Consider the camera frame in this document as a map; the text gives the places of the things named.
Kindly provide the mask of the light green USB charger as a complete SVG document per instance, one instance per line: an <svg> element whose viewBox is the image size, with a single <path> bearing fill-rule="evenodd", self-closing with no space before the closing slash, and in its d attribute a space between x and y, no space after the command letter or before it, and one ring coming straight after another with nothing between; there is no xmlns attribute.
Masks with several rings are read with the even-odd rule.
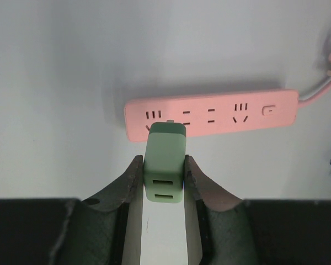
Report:
<svg viewBox="0 0 331 265"><path fill-rule="evenodd" d="M186 127L173 120L150 127L143 163L146 197L155 203L182 201Z"/></svg>

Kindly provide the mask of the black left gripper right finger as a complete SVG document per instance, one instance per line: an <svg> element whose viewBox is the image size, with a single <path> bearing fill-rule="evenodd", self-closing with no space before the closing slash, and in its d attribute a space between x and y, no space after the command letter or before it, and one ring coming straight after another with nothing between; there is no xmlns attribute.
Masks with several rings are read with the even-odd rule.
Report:
<svg viewBox="0 0 331 265"><path fill-rule="evenodd" d="M184 161L189 264L331 264L331 200L239 199Z"/></svg>

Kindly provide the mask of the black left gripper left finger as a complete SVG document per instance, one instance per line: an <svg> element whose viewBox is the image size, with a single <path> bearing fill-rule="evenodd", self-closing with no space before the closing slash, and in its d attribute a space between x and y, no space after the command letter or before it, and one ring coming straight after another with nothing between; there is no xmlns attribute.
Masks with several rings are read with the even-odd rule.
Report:
<svg viewBox="0 0 331 265"><path fill-rule="evenodd" d="M93 196L0 199L0 264L139 264L143 158Z"/></svg>

